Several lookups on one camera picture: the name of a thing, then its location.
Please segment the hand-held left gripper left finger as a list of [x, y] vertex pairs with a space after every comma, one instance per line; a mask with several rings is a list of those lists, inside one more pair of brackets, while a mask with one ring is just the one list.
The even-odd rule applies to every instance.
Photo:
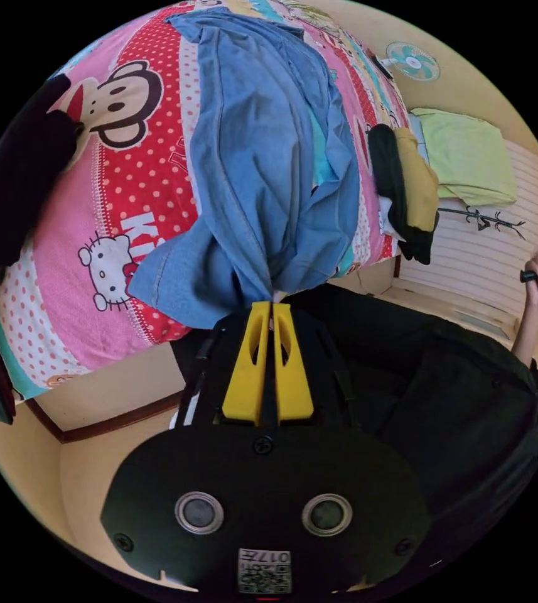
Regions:
[[228, 421], [260, 420], [270, 318], [271, 302], [252, 305], [222, 405]]

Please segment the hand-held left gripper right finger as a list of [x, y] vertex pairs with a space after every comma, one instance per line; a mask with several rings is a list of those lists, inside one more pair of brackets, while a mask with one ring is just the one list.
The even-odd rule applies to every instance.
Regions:
[[307, 421], [313, 416], [314, 405], [291, 307], [273, 305], [272, 319], [277, 419]]

